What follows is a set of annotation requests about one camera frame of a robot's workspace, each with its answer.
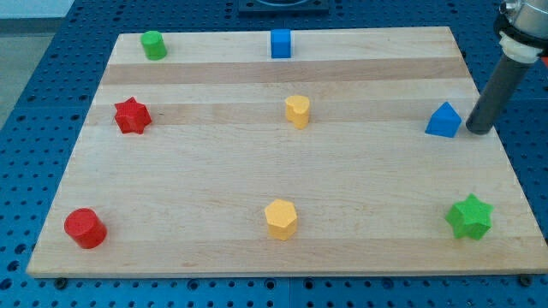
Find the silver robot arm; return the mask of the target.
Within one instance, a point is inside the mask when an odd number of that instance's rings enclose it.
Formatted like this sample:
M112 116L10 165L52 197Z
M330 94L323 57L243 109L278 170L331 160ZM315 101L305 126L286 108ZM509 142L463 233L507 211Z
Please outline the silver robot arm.
M533 64L547 57L547 0L504 0L494 31L504 55Z

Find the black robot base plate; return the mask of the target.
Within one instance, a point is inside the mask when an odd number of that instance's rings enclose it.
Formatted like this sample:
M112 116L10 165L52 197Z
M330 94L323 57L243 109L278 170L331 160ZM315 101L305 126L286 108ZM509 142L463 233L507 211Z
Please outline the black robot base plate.
M330 0L238 0L239 16L255 16L262 14L321 14L330 11Z

